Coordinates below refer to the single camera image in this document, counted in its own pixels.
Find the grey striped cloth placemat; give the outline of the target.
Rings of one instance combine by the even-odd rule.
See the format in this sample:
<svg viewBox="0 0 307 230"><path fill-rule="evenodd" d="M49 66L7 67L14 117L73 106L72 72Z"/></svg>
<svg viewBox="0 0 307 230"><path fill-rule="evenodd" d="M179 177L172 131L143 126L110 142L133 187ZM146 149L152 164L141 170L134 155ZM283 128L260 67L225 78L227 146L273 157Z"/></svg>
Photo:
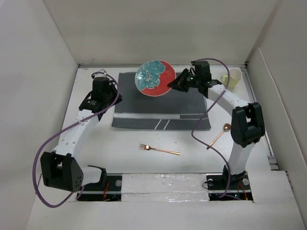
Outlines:
<svg viewBox="0 0 307 230"><path fill-rule="evenodd" d="M197 123L207 110L207 100L197 91L170 90L150 97L138 91L134 72L120 73L118 83L122 101L115 106L112 127L136 130L210 130L208 117Z"/></svg>

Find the red and teal round plate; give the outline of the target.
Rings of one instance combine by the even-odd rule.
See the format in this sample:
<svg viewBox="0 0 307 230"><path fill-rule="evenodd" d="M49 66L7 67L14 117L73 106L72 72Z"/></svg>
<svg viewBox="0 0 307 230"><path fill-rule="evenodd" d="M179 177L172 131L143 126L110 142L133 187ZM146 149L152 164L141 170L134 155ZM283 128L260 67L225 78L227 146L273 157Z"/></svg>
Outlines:
<svg viewBox="0 0 307 230"><path fill-rule="evenodd" d="M136 71L135 85L142 94L158 97L171 90L168 84L176 77L174 68L168 62L151 60L142 64Z"/></svg>

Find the yellow-green mug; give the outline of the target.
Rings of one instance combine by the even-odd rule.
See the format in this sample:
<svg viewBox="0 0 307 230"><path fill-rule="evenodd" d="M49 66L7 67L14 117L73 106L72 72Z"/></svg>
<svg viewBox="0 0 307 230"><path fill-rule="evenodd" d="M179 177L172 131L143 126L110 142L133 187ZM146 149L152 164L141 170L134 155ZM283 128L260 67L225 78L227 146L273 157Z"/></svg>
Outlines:
<svg viewBox="0 0 307 230"><path fill-rule="evenodd" d="M228 84L228 89L233 89L236 87L238 82L241 80L242 71L238 68L230 68L229 73L230 73L230 81ZM228 81L228 75L225 74L221 77L221 82L223 83L224 86L226 86L227 81Z"/></svg>

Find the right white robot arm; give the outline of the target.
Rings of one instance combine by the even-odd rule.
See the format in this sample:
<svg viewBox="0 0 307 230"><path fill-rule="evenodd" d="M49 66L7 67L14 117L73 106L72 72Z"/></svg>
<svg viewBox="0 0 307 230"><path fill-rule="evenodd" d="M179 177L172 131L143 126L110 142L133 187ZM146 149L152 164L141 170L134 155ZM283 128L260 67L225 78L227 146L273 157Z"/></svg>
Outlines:
<svg viewBox="0 0 307 230"><path fill-rule="evenodd" d="M259 103L248 103L238 98L226 88L227 84L213 79L208 61L207 58L193 61L194 71L184 69L168 86L180 92L196 88L205 98L230 114L230 133L234 143L223 169L222 183L232 189L243 178L255 144L265 135L262 108Z"/></svg>

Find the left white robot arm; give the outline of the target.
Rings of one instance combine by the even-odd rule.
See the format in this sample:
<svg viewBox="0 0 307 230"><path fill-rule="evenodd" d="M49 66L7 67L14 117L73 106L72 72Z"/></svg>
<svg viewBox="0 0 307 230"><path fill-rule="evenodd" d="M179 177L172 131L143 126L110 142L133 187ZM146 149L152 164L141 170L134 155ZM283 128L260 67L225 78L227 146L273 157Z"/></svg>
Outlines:
<svg viewBox="0 0 307 230"><path fill-rule="evenodd" d="M108 77L93 79L92 90L79 106L75 126L68 130L51 152L44 152L40 158L45 186L69 192L77 192L86 185L96 190L105 188L106 170L93 165L81 168L77 159L103 114L121 101L115 80Z"/></svg>

